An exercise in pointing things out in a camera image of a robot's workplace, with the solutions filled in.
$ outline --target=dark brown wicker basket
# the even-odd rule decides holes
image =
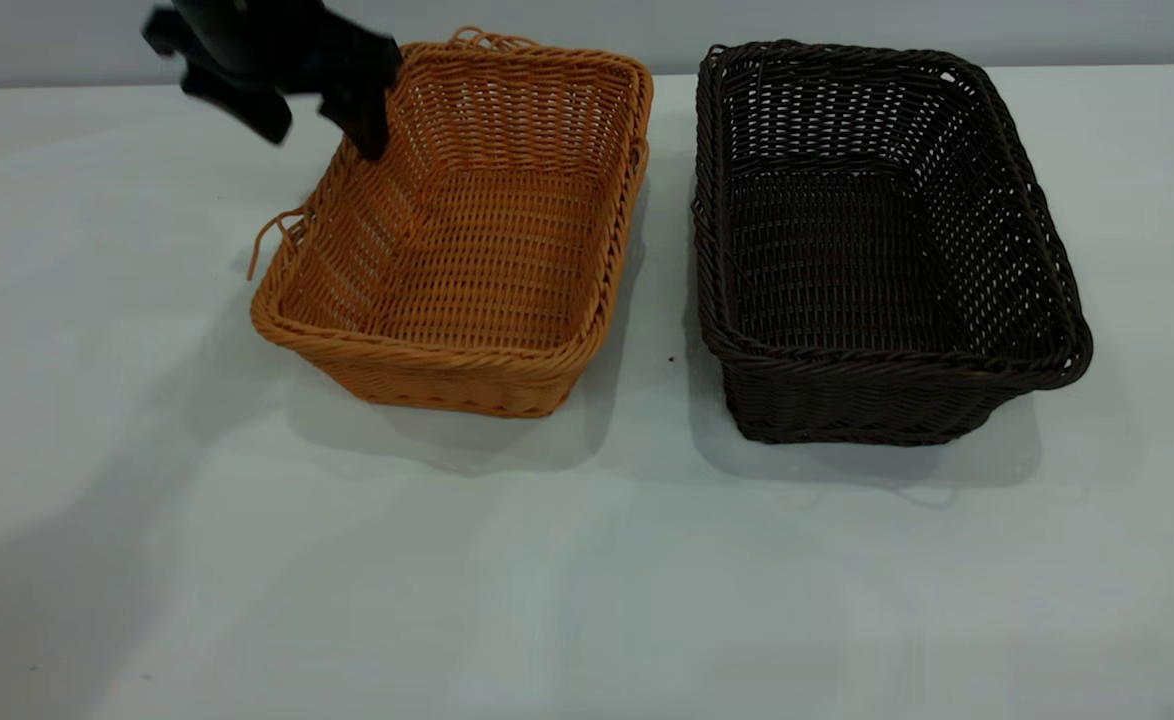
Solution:
[[[931,445],[1085,372],[1067,254],[983,69],[714,46],[697,108],[699,316],[745,437]]]

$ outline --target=basket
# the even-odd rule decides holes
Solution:
[[[1085,372],[1067,254],[980,68],[714,46],[697,114],[699,318],[743,436],[933,445]]]
[[[344,137],[268,224],[254,327],[364,401],[551,413],[609,331],[650,73],[477,28],[403,54],[383,159]]]

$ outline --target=orange wicker basket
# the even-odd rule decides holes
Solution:
[[[344,137],[255,241],[284,236],[254,327],[364,401],[551,413],[609,331],[650,73],[477,28],[403,53],[383,159]]]

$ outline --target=white table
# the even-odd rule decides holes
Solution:
[[[1174,67],[993,76],[1097,357],[917,450],[738,438],[693,78],[546,420],[362,404],[255,336],[311,105],[276,152],[173,87],[0,90],[0,720],[1174,720]]]

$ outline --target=white wall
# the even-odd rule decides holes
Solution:
[[[0,85],[166,81],[147,0],[0,0]],[[1174,61],[1174,0],[331,0],[399,41],[460,23],[690,70],[711,42],[936,47],[979,63]]]

